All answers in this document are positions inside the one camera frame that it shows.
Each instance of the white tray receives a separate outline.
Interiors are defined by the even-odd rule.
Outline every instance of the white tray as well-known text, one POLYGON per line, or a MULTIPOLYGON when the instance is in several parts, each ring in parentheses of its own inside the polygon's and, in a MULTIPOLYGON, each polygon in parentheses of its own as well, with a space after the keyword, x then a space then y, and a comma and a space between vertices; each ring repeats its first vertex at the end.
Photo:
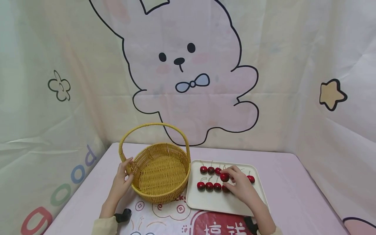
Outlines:
POLYGON ((216 174, 209 175, 201 174, 200 167, 202 166, 202 163, 206 167, 210 167, 212 164, 212 167, 220 167, 223 169, 223 165, 226 167, 236 165, 238 166, 242 172, 246 175, 248 175, 250 171, 250 175, 255 178, 255 183, 253 184, 256 192, 259 194, 262 201, 268 206, 268 202, 265 197, 264 190, 262 189, 261 181, 258 176, 257 170, 255 167, 251 165, 244 165, 244 164, 234 164, 234 163, 227 163, 227 162, 211 162, 211 161, 200 161, 200 160, 194 160, 191 162, 191 173, 189 175, 188 180, 188 188, 187 188, 187 195, 186 195, 186 201, 187 205, 190 208, 193 209, 200 209, 200 210, 206 210, 206 211, 215 211, 215 212, 221 212, 221 213, 228 213, 228 214, 235 214, 235 215, 244 215, 244 216, 253 216, 251 210, 242 203, 238 198, 236 198, 232 193, 224 193, 224 192, 215 192, 214 190, 212 192, 208 192, 206 190, 199 191, 197 189, 197 183, 200 182, 201 178, 207 177, 208 179, 213 176, 210 180, 213 184, 217 182, 222 185, 222 181, 216 174))

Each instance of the table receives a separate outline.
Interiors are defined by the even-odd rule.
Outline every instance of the table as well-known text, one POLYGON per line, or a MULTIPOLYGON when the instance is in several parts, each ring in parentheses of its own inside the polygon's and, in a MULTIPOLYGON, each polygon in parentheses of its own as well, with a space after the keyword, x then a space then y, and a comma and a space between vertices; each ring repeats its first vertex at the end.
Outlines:
MULTIPOLYGON (((146 146, 124 144, 123 150, 126 156, 136 156, 146 146)), ((191 160, 234 162, 256 167, 271 215, 285 235, 347 235, 341 221, 295 155, 198 147, 190 149, 191 160)), ((91 234, 93 222, 107 198, 119 163, 118 143, 113 143, 45 235, 91 234)), ((129 190, 120 201, 117 213, 125 208, 132 210, 132 218, 129 224, 119 226, 120 235, 206 235, 218 232, 218 226, 222 235, 231 234, 230 231, 236 229, 242 234, 242 217, 190 209, 185 204, 184 195, 166 205, 152 205, 129 190)))

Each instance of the sleeve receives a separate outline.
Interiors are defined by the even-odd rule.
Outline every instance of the sleeve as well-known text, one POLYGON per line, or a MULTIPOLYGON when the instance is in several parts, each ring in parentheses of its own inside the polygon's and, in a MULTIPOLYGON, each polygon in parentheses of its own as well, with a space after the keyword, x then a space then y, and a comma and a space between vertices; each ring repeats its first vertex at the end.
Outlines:
POLYGON ((283 235, 282 231, 277 227, 276 231, 271 234, 271 235, 283 235))
POLYGON ((117 225, 115 216, 106 219, 97 219, 94 221, 91 235, 116 235, 117 225))

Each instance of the yellow woven basket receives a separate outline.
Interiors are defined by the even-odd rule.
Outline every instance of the yellow woven basket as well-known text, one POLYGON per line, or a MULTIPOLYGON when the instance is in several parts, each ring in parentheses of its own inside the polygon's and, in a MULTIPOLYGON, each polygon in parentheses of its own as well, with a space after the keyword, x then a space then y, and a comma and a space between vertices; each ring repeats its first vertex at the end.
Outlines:
POLYGON ((158 143, 146 147, 127 166, 134 174, 132 188, 150 203, 163 204, 175 200, 185 189, 191 171, 189 143, 185 134, 167 123, 146 123, 130 130, 121 139, 119 155, 125 161, 123 142, 133 131, 145 126, 167 126, 179 132, 185 141, 186 152, 169 143, 158 143))

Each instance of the child's hand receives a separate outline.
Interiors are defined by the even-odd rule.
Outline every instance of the child's hand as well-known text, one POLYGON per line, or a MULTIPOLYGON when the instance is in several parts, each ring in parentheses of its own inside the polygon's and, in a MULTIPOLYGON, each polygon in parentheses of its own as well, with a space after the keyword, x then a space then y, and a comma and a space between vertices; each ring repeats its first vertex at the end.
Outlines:
POLYGON ((227 182, 223 183, 223 185, 251 209, 256 218, 260 234, 273 234, 276 231, 276 225, 269 213, 268 207, 261 200, 248 177, 237 166, 221 170, 221 173, 230 174, 231 180, 235 185, 227 182))
POLYGON ((133 174, 128 174, 125 167, 131 163, 132 160, 133 158, 129 158, 125 162, 119 164, 118 171, 115 175, 114 182, 112 183, 112 187, 108 195, 108 199, 119 202, 120 199, 127 193, 133 181, 133 174))
POLYGON ((108 198, 105 203, 103 203, 99 218, 111 218, 115 214, 120 199, 127 193, 133 180, 133 174, 128 174, 125 167, 128 163, 131 163, 132 160, 133 158, 129 158, 125 162, 120 163, 108 198))
POLYGON ((223 183, 239 200, 244 202, 248 207, 252 207, 253 204, 259 203, 262 200, 260 199, 255 188, 247 178, 247 176, 240 171, 237 166, 231 166, 224 170, 221 170, 221 173, 230 174, 230 178, 235 185, 229 184, 227 182, 223 183))

